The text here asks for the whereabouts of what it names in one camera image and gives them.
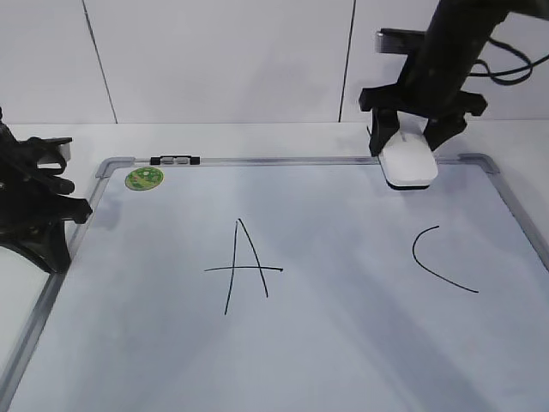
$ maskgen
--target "black marker writing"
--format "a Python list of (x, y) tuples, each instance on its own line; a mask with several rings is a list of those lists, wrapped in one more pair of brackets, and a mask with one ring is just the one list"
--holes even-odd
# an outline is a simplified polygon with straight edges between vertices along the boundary
[(432, 270), (430, 270), (429, 268), (425, 267), (419, 260), (418, 258), (416, 257), (415, 255), (415, 246), (417, 245), (418, 243), (418, 240), (421, 236), (423, 236), (424, 234), (426, 234), (427, 232), (430, 232), (431, 230), (435, 230), (435, 229), (439, 229), (440, 226), (434, 226), (434, 227), (429, 227), (428, 229), (424, 230), (423, 232), (421, 232), (420, 234), (418, 234), (417, 238), (415, 238), (415, 241), (413, 242), (413, 245), (412, 245), (412, 256), (413, 256), (413, 259), (416, 261), (416, 263), (421, 266), (424, 270), (426, 270), (427, 272), (431, 273), (432, 275), (436, 276), (437, 278), (439, 279), (442, 279), (443, 281), (446, 281), (454, 286), (457, 286), (458, 288), (461, 288), (461, 289), (464, 289), (464, 290), (467, 290), (468, 292), (471, 292), (471, 293), (474, 293), (474, 294), (477, 294), (479, 291), (478, 290), (474, 290), (474, 289), (470, 289), (470, 288), (466, 288), (465, 286), (462, 286), (460, 285), (459, 283), (455, 283), (453, 281), (451, 281), (450, 279), (446, 279), (444, 276), (440, 276), (438, 273), (435, 273), (433, 272)]

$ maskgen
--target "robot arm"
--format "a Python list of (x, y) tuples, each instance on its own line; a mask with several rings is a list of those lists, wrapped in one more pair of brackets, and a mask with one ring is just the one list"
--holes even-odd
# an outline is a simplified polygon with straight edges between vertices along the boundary
[[(389, 185), (427, 187), (437, 176), (432, 151), (480, 116), (487, 103), (461, 91), (490, 35), (510, 11), (549, 20), (549, 0), (440, 0), (425, 33), (384, 29), (378, 50), (407, 54), (395, 84), (364, 88), (359, 103), (372, 111), (370, 151)], [(398, 112), (427, 118), (422, 136), (401, 131)]]

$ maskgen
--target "round sticker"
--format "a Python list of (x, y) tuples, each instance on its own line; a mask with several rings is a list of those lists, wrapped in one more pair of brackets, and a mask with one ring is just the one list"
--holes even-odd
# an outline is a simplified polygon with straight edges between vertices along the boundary
[(164, 173), (156, 167), (136, 169), (126, 177), (126, 187), (132, 191), (150, 191), (162, 183)]

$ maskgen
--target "white surface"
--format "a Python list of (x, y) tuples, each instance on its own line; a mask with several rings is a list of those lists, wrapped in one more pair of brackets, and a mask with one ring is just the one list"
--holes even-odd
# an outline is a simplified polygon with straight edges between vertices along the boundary
[[(438, 0), (357, 0), (353, 43), (347, 72), (344, 121), (364, 121), (366, 115), (358, 105), (362, 88), (396, 82), (406, 56), (378, 54), (375, 51), (376, 31), (382, 27), (425, 31), (437, 7)], [(532, 61), (547, 54), (545, 39), (549, 38), (549, 22), (510, 15), (496, 27), (495, 39), (512, 44), (525, 52)], [(521, 67), (524, 63), (506, 51), (487, 45), (482, 52), (493, 71)], [(482, 72), (480, 66), (474, 68)], [(548, 118), (549, 64), (537, 67), (530, 79), (513, 87), (502, 87), (489, 79), (471, 78), (466, 91), (481, 93), (488, 101), (485, 119)]]
[(337, 121), (353, 0), (87, 0), (120, 123)]
[(79, 0), (0, 4), (5, 123), (114, 123)]
[[(542, 412), (546, 269), (485, 173), (395, 192), (379, 166), (113, 175), (11, 411)], [(243, 221), (265, 271), (232, 261)], [(471, 294), (426, 273), (428, 266)], [(236, 264), (254, 264), (239, 230)]]
[[(73, 160), (66, 177), (76, 195), (89, 194), (98, 165), (108, 157), (162, 154), (237, 156), (368, 155), (364, 124), (57, 124), (15, 125), (15, 136), (72, 136)], [(445, 143), (440, 154), (482, 152), (493, 157), (511, 189), (549, 240), (549, 121), (477, 121)], [(45, 275), (2, 250), (0, 290), (0, 368), (33, 308)], [(38, 277), (39, 281), (29, 287)]]
[(435, 157), (423, 135), (399, 130), (379, 154), (385, 178), (396, 187), (428, 186), (437, 177)]

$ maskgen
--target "black cable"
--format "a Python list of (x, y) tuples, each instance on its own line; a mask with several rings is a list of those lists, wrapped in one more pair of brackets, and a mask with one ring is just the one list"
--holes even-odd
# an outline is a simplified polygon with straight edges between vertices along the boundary
[[(469, 76), (489, 77), (493, 82), (501, 86), (513, 86), (513, 85), (525, 82), (532, 75), (532, 72), (534, 71), (534, 67), (539, 66), (540, 64), (543, 64), (544, 62), (549, 60), (549, 54), (548, 54), (543, 58), (540, 58), (532, 62), (526, 54), (524, 54), (522, 51), (517, 50), (512, 45), (504, 43), (503, 41), (495, 40), (493, 38), (490, 38), (488, 42), (502, 50), (505, 50), (507, 52), (514, 54), (515, 56), (520, 58), (524, 63), (526, 63), (526, 65), (513, 70), (492, 72), (490, 70), (490, 67), (488, 66), (488, 63), (482, 59), (479, 59), (476, 61), (475, 64), (481, 64), (486, 69), (486, 73), (470, 73)], [(526, 70), (528, 71), (528, 73), (524, 74), (523, 76), (517, 79), (506, 80), (506, 79), (500, 78), (501, 76), (509, 76), (517, 73), (522, 73), (523, 71), (526, 71)]]
[(421, 232), (420, 234), (418, 234), (418, 236), (415, 238), (415, 241), (413, 242), (413, 245), (412, 245), (412, 256), (413, 256), (413, 260), (415, 260), (415, 262), (421, 266), (422, 269), (428, 271), (429, 273), (431, 273), (432, 275), (436, 276), (437, 278), (439, 279), (442, 279), (443, 281), (445, 282), (448, 282), (454, 286), (457, 286), (458, 288), (461, 288), (461, 289), (464, 289), (464, 290), (467, 290), (468, 292), (472, 292), (474, 294), (477, 294), (479, 291), (478, 290), (474, 290), (474, 289), (470, 289), (470, 288), (466, 288), (465, 286), (462, 286), (460, 285), (459, 283), (455, 283), (453, 281), (451, 281), (450, 279), (446, 279), (444, 276), (440, 276), (438, 273), (435, 273), (433, 272), (432, 270), (430, 270), (429, 268), (427, 268), (424, 264), (422, 264), (418, 258), (415, 256), (415, 246), (417, 245), (418, 243), (418, 240), (421, 236), (423, 236), (424, 234), (426, 234), (427, 232), (430, 232), (431, 230), (435, 230), (435, 229), (438, 229), (440, 228), (440, 226), (434, 226), (434, 227), (429, 227), (428, 229), (424, 230), (423, 232)]

